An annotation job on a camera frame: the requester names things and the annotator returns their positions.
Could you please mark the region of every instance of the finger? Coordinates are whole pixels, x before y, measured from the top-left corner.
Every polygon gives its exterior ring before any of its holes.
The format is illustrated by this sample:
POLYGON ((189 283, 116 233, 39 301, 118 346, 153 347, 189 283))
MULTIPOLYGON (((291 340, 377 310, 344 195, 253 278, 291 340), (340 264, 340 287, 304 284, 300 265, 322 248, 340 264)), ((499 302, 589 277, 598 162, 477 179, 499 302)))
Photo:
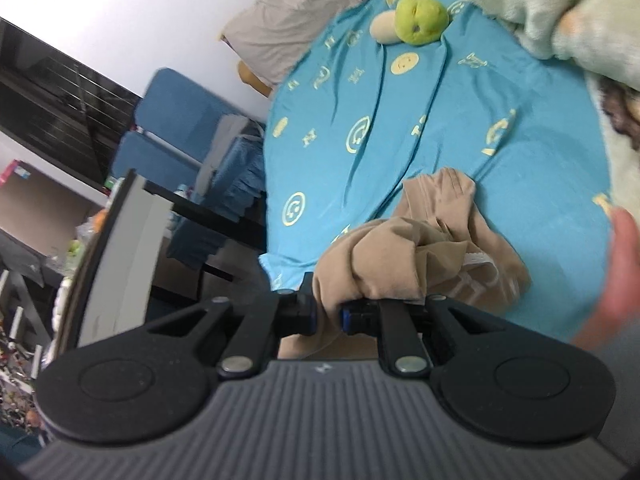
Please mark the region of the finger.
POLYGON ((636 220, 626 209, 615 208, 611 213, 613 240, 611 263, 640 266, 640 232, 636 220))

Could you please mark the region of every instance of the beige pillow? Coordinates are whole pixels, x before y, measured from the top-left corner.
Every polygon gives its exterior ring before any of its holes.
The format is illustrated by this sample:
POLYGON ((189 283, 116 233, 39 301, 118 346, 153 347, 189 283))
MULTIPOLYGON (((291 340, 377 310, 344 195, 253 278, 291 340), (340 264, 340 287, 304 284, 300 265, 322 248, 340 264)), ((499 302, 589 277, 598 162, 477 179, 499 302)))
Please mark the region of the beige pillow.
POLYGON ((279 85, 331 19, 362 0, 256 0, 223 39, 268 85, 279 85))

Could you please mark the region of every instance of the plush toy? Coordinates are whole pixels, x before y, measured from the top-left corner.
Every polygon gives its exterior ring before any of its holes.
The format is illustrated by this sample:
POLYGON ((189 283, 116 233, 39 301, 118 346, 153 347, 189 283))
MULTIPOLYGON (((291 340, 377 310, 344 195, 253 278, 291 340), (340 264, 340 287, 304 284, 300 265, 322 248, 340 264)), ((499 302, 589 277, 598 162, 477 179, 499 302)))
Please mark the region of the plush toy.
POLYGON ((438 41, 448 25, 449 13, 438 0, 398 0, 396 10, 373 19, 369 32, 381 44, 420 46, 438 41))

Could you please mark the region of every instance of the white wall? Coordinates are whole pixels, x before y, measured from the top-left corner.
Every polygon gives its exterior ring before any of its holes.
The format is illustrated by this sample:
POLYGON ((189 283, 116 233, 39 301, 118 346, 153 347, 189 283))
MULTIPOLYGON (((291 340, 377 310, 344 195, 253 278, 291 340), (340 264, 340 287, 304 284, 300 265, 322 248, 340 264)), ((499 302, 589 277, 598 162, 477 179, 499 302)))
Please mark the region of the white wall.
POLYGON ((80 182, 78 179, 60 170, 60 168, 57 168, 35 153, 30 152, 11 137, 0 132, 0 173, 2 173, 4 168, 14 159, 31 164, 34 168, 40 170, 53 180, 56 180, 60 184, 63 184, 100 206, 104 206, 107 202, 107 197, 97 189, 80 182))
POLYGON ((218 41, 253 0, 0 0, 0 17, 142 95, 168 66, 263 119, 269 103, 242 84, 218 41))

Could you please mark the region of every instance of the blue cloth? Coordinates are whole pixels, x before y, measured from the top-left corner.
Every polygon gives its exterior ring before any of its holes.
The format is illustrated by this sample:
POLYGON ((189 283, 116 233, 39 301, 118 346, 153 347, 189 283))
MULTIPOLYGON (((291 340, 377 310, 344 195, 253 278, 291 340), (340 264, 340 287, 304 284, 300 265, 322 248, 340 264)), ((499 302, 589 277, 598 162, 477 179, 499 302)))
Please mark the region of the blue cloth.
POLYGON ((378 45, 367 0, 328 25, 280 86, 265 141, 273 288, 296 288, 335 237, 389 216, 401 181, 449 166, 472 177, 531 290, 511 320, 569 338, 604 280, 609 223, 592 198, 607 161, 582 73, 532 58, 465 0, 440 0, 442 40, 378 45))
POLYGON ((0 424, 0 453, 14 465, 26 462, 41 450, 38 437, 0 424))
MULTIPOLYGON (((236 137, 214 174, 205 196, 191 200, 214 213, 238 222, 256 198, 265 191, 262 139, 236 137)), ((216 254, 226 237, 196 222, 181 218, 166 254, 192 269, 199 269, 210 254, 216 254)))

